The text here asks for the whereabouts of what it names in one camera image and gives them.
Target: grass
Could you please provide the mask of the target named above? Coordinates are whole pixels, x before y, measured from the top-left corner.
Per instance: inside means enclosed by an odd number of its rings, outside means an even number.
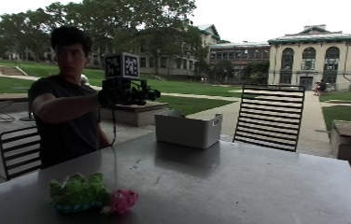
[[[328,95],[320,97],[320,101],[342,100],[351,101],[351,91],[332,91]]]
[[[0,93],[26,93],[26,89],[30,85],[30,80],[0,77]],[[161,96],[157,98],[161,103],[168,103],[169,108],[177,109],[184,115],[190,115],[200,111],[216,108],[221,105],[230,104],[230,101],[189,98],[189,97],[173,97]]]
[[[26,93],[30,80],[0,77],[0,93]]]
[[[351,106],[349,105],[334,105],[322,107],[322,116],[325,129],[332,130],[332,122],[334,119],[351,121]]]
[[[320,101],[341,100],[351,101],[351,91],[332,91],[328,95],[320,96]],[[351,121],[351,105],[334,105],[322,107],[322,117],[325,129],[332,130],[332,122],[334,119]]]
[[[46,63],[33,63],[33,62],[21,62],[22,68],[26,73],[33,77],[48,77],[58,73],[56,65]],[[0,60],[0,65],[14,66],[13,61]],[[84,69],[82,73],[88,77],[88,82],[93,86],[101,85],[101,80],[104,78],[102,70],[97,69]],[[168,93],[185,93],[194,95],[209,95],[209,96],[224,96],[224,97],[240,97],[240,93],[229,92],[240,90],[237,87],[222,87],[212,86],[198,82],[189,82],[189,79],[185,77],[170,77],[169,81],[152,79],[149,75],[141,75],[142,79],[148,80],[148,85],[152,89]]]
[[[173,96],[161,96],[157,101],[169,103],[168,107],[180,110],[185,116],[233,103],[232,101]]]

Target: pink toy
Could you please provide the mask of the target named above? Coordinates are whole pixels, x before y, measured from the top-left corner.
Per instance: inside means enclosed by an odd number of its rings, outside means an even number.
[[[132,190],[117,189],[109,194],[108,205],[102,207],[101,213],[122,214],[136,203],[138,195]]]

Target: gray table top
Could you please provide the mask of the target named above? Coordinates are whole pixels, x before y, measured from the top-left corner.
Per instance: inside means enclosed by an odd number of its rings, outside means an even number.
[[[104,174],[138,193],[122,215],[58,214],[48,180]],[[351,223],[346,161],[218,142],[208,149],[146,134],[0,184],[0,223]]]

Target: black camera rig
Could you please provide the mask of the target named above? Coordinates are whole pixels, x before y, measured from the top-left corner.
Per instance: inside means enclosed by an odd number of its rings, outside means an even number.
[[[160,91],[152,90],[140,78],[112,77],[101,82],[101,87],[109,90],[113,105],[145,105],[146,100],[160,97]]]
[[[146,100],[160,97],[160,91],[138,78],[138,56],[125,52],[104,56],[101,87],[109,91],[113,105],[145,105]]]

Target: stuffed toy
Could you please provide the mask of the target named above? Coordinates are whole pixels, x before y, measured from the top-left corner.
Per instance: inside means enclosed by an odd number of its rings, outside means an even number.
[[[132,190],[117,189],[109,194],[106,206],[101,208],[101,213],[122,214],[138,199],[138,195]]]
[[[74,213],[98,208],[102,214],[124,213],[136,203],[138,195],[132,190],[108,191],[101,173],[88,178],[81,174],[66,177],[62,184],[49,181],[50,204],[62,213]]]

